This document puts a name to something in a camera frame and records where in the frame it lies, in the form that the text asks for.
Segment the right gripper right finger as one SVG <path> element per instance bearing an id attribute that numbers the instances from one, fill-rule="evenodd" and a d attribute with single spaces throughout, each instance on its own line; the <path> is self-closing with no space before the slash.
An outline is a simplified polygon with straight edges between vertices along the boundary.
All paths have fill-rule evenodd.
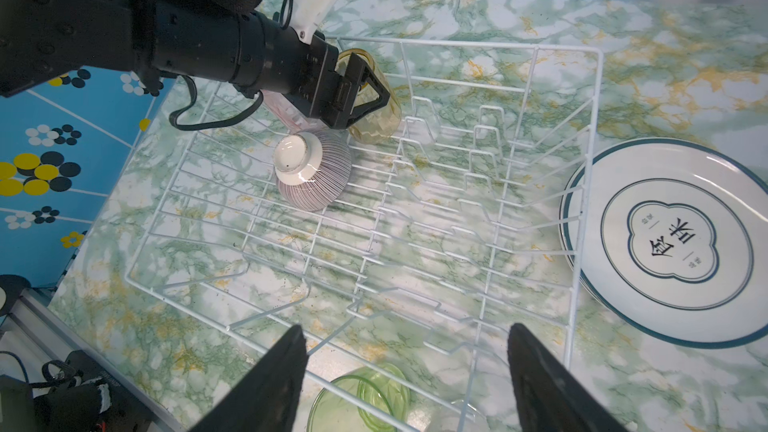
<path id="1" fill-rule="evenodd" d="M 511 326 L 507 354 L 524 431 L 625 429 L 524 324 Z"/>

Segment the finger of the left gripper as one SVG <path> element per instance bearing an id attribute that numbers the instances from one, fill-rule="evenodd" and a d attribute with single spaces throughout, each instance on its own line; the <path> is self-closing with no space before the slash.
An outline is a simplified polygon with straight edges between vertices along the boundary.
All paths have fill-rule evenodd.
<path id="1" fill-rule="evenodd" d="M 353 95 L 351 103 L 354 110 L 379 110 L 388 104 L 390 93 L 387 87 L 362 55 L 355 52 L 349 55 L 347 79 Z M 369 89 L 366 99 L 357 104 L 358 96 L 365 88 Z"/>
<path id="2" fill-rule="evenodd" d="M 358 130 L 385 130 L 390 126 L 390 108 L 383 106 L 373 110 L 366 103 L 353 106 L 346 128 Z"/>

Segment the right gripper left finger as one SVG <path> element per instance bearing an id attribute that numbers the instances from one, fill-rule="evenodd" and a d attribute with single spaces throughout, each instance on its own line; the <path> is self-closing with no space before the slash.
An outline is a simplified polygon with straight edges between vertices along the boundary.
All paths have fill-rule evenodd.
<path id="1" fill-rule="evenodd" d="M 290 431 L 306 372 L 306 340 L 296 324 L 192 428 L 194 431 Z"/>

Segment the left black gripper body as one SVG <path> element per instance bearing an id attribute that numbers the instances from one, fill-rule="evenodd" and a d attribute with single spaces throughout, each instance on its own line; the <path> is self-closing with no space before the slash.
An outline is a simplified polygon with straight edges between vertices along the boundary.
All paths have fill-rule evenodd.
<path id="1" fill-rule="evenodd" d="M 354 82 L 336 70 L 339 54 L 324 35 L 314 35 L 299 86 L 286 95 L 303 118 L 319 121 L 330 129 L 347 129 L 353 123 Z"/>

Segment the yellow glass cup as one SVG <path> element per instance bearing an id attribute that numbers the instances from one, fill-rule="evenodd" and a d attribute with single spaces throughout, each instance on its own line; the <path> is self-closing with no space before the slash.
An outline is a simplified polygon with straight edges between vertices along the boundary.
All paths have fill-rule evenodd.
<path id="1" fill-rule="evenodd" d="M 352 48 L 340 53 L 336 72 L 343 75 L 346 72 L 349 59 L 352 54 L 361 57 L 373 71 L 377 79 L 390 93 L 386 106 L 366 115 L 348 128 L 353 138 L 362 144 L 379 144 L 388 140 L 399 128 L 402 119 L 402 109 L 392 88 L 377 65 L 375 59 L 365 50 Z"/>

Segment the pink glass cup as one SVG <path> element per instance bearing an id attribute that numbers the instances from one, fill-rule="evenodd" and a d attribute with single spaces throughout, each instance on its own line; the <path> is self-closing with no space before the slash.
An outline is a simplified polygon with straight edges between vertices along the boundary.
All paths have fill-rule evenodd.
<path id="1" fill-rule="evenodd" d="M 275 115 L 290 133 L 308 130 L 311 127 L 308 119 L 282 94 L 272 91 L 262 91 L 263 105 Z"/>

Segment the white wire dish rack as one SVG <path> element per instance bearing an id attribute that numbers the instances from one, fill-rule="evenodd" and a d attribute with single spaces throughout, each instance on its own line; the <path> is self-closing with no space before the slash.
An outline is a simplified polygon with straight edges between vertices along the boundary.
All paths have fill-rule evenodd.
<path id="1" fill-rule="evenodd" d="M 126 281 L 247 351 L 300 325 L 299 431 L 516 431 L 511 326 L 572 356 L 579 286 L 559 206 L 596 148 L 604 56 L 338 43 L 375 58 L 403 113 L 385 142 L 347 139 L 342 194 L 316 212 L 279 194 L 273 119 L 196 132 Z"/>

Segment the white plate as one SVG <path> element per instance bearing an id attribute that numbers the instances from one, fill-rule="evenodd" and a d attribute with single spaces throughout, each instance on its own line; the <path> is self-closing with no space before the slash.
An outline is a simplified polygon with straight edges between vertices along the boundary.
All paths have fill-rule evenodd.
<path id="1" fill-rule="evenodd" d="M 587 290 L 653 337 L 718 349 L 767 334 L 767 185 L 717 151 L 603 150 L 566 182 L 559 234 Z"/>

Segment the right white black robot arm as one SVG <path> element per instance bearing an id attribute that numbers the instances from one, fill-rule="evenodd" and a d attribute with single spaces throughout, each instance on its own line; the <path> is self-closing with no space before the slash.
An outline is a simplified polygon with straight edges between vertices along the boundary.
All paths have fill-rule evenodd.
<path id="1" fill-rule="evenodd" d="M 621 431 L 600 405 L 524 325 L 510 328 L 507 345 L 518 417 L 525 431 Z M 292 429 L 308 354 L 300 326 L 292 326 L 224 399 L 194 425 L 196 431 L 289 431 Z M 105 377 L 70 383 L 74 369 L 56 362 L 63 375 L 31 383 L 1 378 L 4 431 L 106 430 L 118 410 L 117 388 Z"/>

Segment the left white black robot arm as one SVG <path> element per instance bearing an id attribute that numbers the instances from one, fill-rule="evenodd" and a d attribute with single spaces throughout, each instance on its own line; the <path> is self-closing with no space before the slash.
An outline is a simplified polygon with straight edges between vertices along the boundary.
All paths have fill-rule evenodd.
<path id="1" fill-rule="evenodd" d="M 83 66 L 133 72 L 151 93 L 165 77 L 232 84 L 261 106 L 268 92 L 344 130 L 386 106 L 387 86 L 319 31 L 337 0 L 1 0 L 1 93 L 12 97 Z"/>

